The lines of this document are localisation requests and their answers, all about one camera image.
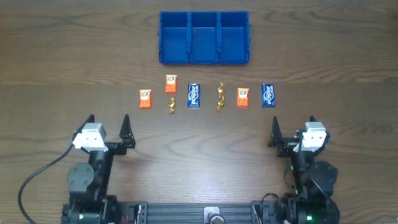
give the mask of blue plastic container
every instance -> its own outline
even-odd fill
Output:
[[[249,13],[160,12],[163,64],[244,64],[250,59]]]

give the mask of brown tabletop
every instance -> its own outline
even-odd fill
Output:
[[[159,63],[159,11],[204,10],[250,12],[247,65]],[[130,115],[137,147],[114,158],[108,193],[150,203],[291,192],[288,159],[267,147],[272,117],[293,136],[313,114],[331,134],[316,159],[339,170],[340,223],[396,222],[397,12],[388,0],[1,1],[1,223],[27,223],[19,187],[66,150],[90,113],[107,140]],[[173,115],[166,74],[178,75]],[[199,110],[187,108],[188,83],[201,85]],[[261,108],[261,83],[274,83],[275,108]],[[236,107],[238,87],[252,90],[249,108]],[[140,89],[152,90],[151,110],[139,109]],[[59,223],[68,170],[87,160],[73,150],[27,185],[22,200],[36,222]]]

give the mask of wood grain surface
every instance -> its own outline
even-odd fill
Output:
[[[245,66],[164,66],[159,11],[248,10]],[[164,93],[178,75],[175,114]],[[217,113],[218,82],[226,105]],[[276,107],[261,108],[261,83]],[[187,108],[188,83],[201,108]],[[249,108],[236,89],[250,88]],[[139,109],[139,89],[152,109]],[[398,2],[393,0],[9,0],[0,2],[0,220],[27,223],[23,181],[60,156],[96,115],[118,139],[125,113],[137,147],[115,157],[109,194],[121,201],[250,202],[290,191],[288,160],[266,146],[276,115],[286,136],[311,114],[331,133],[317,157],[339,169],[340,223],[398,217]],[[59,223],[67,173],[88,156],[72,151],[25,188],[38,223]]]

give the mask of gold wrapped candy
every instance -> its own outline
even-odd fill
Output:
[[[217,103],[217,111],[220,111],[220,109],[222,108],[222,107],[224,107],[224,103],[225,103],[225,101],[224,101],[224,83],[223,82],[220,82],[220,87],[218,87],[218,94],[219,94],[219,96],[220,96],[220,100],[219,100],[219,102]]]
[[[170,103],[169,103],[169,108],[170,108],[169,113],[170,114],[174,114],[174,106],[175,106],[175,97],[171,96]]]

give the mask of orange tic tac box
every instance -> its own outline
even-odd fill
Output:
[[[139,108],[150,109],[152,106],[152,90],[139,90]]]
[[[166,93],[177,92],[177,75],[166,75]]]
[[[238,107],[249,106],[249,89],[238,88]]]

